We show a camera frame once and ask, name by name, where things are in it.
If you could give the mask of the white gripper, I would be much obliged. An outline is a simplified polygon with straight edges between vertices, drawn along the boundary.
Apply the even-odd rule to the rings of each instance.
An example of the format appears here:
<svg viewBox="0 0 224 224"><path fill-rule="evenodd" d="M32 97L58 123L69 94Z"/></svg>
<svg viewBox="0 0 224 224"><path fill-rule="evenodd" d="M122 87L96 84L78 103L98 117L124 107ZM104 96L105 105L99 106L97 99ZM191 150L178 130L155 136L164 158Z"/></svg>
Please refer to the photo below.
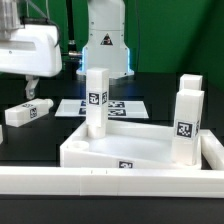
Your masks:
<svg viewBox="0 0 224 224"><path fill-rule="evenodd" d="M27 99L35 97L37 76L52 77L61 71L58 40L55 26L31 24L13 31L10 39L0 40L0 72L27 75Z"/></svg>

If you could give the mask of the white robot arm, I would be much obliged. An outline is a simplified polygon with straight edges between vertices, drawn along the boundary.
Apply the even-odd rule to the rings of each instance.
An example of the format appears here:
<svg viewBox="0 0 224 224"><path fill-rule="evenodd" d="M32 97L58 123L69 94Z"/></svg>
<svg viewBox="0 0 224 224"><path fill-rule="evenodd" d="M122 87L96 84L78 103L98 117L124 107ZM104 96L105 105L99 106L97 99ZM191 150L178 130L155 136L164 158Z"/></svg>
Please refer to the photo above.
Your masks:
<svg viewBox="0 0 224 224"><path fill-rule="evenodd" d="M22 17L20 4L31 0L0 0L0 72L26 77L26 97L35 97L41 77L52 77L62 69L59 28L48 16ZM123 0L87 0L89 39L81 52L69 51L81 59L77 73L87 75L91 67L106 67L110 78L131 76L130 50L124 42Z"/></svg>

